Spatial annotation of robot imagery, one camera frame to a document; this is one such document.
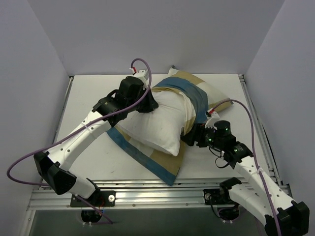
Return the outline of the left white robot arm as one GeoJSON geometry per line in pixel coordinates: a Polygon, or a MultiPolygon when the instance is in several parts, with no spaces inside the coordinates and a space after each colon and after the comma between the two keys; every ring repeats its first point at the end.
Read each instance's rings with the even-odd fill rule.
{"type": "Polygon", "coordinates": [[[36,153],[34,161],[40,176],[56,194],[79,195],[88,206],[99,201],[99,188],[88,178],[70,172],[79,155],[100,135],[110,130],[128,113],[149,113],[158,108],[145,76],[127,76],[118,89],[100,99],[73,130],[69,139],[59,141],[54,147],[36,153]]]}

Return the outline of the white pillow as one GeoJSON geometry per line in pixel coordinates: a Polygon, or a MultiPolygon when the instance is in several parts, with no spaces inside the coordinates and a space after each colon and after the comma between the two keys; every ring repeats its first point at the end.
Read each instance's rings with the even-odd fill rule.
{"type": "Polygon", "coordinates": [[[196,117],[193,104],[182,92],[159,91],[152,95],[157,109],[150,113],[131,112],[116,127],[144,145],[177,156],[180,137],[196,117]]]}

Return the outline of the checked blue beige pillowcase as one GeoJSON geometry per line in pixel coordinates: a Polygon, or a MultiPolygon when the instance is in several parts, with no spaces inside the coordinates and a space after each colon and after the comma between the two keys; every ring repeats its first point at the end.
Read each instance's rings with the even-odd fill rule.
{"type": "Polygon", "coordinates": [[[180,138],[196,123],[205,123],[212,107],[220,112],[231,102],[228,96],[197,76],[170,68],[168,76],[151,89],[158,108],[137,111],[111,128],[107,134],[125,153],[167,185],[174,184],[186,145],[180,138]]]}

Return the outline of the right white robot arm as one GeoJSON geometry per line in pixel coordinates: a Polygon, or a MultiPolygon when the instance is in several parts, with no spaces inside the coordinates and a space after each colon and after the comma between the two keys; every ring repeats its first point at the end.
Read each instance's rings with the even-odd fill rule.
{"type": "Polygon", "coordinates": [[[209,128],[195,124],[181,139],[188,146],[208,147],[220,152],[223,160],[253,188],[249,191],[239,179],[232,177],[220,183],[221,201],[243,206],[260,221],[269,236],[304,236],[308,233],[310,210],[307,205],[293,200],[256,166],[252,151],[232,135],[230,122],[217,121],[209,128]]]}

